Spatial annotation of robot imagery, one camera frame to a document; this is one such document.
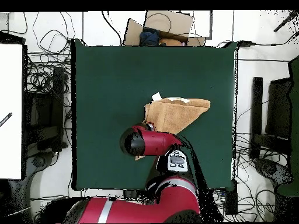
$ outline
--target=white screen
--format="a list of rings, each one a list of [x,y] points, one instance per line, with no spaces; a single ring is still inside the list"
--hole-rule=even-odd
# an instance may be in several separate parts
[[[22,45],[0,44],[0,179],[21,179]]]

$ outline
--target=green cloth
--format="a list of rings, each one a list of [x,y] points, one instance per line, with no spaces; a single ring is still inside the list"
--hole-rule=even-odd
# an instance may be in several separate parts
[[[211,101],[180,135],[193,145],[208,186],[229,187],[236,47],[85,47],[77,40],[76,189],[144,189],[154,157],[135,161],[119,139],[144,120],[157,92]]]

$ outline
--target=cardboard box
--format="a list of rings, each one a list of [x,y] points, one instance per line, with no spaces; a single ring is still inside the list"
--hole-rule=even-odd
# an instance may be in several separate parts
[[[189,37],[193,23],[193,17],[181,13],[165,10],[149,10],[145,16],[143,26],[132,19],[128,20],[127,30],[124,37],[125,46],[139,46],[140,33],[143,27],[159,30],[159,37],[175,39],[185,42],[187,46],[203,46],[206,38]]]

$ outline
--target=white stripe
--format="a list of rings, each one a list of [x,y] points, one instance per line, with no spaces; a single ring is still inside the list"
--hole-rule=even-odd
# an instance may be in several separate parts
[[[184,187],[184,188],[188,189],[189,191],[191,191],[191,192],[194,194],[194,196],[196,197],[194,186],[193,186],[191,183],[189,183],[189,182],[187,182],[187,181],[185,181],[185,180],[181,180],[181,179],[179,179],[179,178],[171,178],[171,179],[169,179],[169,180],[165,180],[165,181],[163,181],[163,182],[158,186],[158,188],[157,188],[157,190],[156,190],[156,193],[157,193],[157,191],[159,190],[159,188],[160,188],[162,185],[164,185],[165,183],[168,183],[168,182],[169,182],[169,185],[168,185],[167,187],[170,187],[170,186],[173,186],[173,185],[177,185],[177,186],[179,186],[179,187]]]
[[[106,223],[108,214],[110,212],[111,206],[112,206],[113,201],[110,201],[107,199],[104,208],[102,209],[102,213],[100,214],[100,218],[98,220],[98,223]]]

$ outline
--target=blue cloth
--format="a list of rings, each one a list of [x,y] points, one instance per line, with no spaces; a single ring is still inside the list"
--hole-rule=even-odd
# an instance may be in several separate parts
[[[157,33],[142,32],[140,34],[140,46],[158,46],[159,36]]]

